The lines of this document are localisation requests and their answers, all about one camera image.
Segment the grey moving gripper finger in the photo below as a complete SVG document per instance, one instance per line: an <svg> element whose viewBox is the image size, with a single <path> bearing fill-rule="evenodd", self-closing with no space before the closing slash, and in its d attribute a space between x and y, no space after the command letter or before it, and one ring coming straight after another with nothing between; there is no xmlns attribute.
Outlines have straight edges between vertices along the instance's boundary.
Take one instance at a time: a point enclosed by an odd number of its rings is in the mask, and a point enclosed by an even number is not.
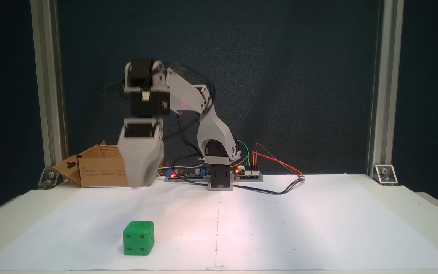
<svg viewBox="0 0 438 274"><path fill-rule="evenodd" d="M146 157L141 169L141 186L151 186L164 157L164 144L161 137L156 137L146 147Z"/></svg>

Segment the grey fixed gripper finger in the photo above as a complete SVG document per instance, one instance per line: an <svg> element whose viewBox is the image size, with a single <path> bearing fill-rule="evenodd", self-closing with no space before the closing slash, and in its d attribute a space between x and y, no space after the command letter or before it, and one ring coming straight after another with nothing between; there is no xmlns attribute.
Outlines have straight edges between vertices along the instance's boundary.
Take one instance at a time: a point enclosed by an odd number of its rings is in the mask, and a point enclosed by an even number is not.
<svg viewBox="0 0 438 274"><path fill-rule="evenodd" d="M127 182L132 187L141 185L141 143L138 138L120 136L118 140L120 154L123 158Z"/></svg>

